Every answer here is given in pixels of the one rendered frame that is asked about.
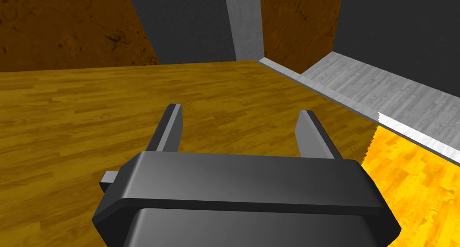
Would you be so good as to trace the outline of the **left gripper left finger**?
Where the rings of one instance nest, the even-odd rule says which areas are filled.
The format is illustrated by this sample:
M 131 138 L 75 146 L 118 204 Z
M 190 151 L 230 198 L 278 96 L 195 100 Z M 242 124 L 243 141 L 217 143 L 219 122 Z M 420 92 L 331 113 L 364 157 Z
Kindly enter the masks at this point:
M 181 104 L 169 104 L 146 150 L 178 152 L 182 130 L 183 115 Z

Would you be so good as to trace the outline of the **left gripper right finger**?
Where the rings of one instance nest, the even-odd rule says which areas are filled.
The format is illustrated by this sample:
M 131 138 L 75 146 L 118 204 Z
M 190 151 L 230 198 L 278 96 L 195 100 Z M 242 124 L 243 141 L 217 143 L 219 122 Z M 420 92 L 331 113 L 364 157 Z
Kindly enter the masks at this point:
M 303 158 L 342 159 L 322 124 L 310 110 L 300 111 L 295 136 Z

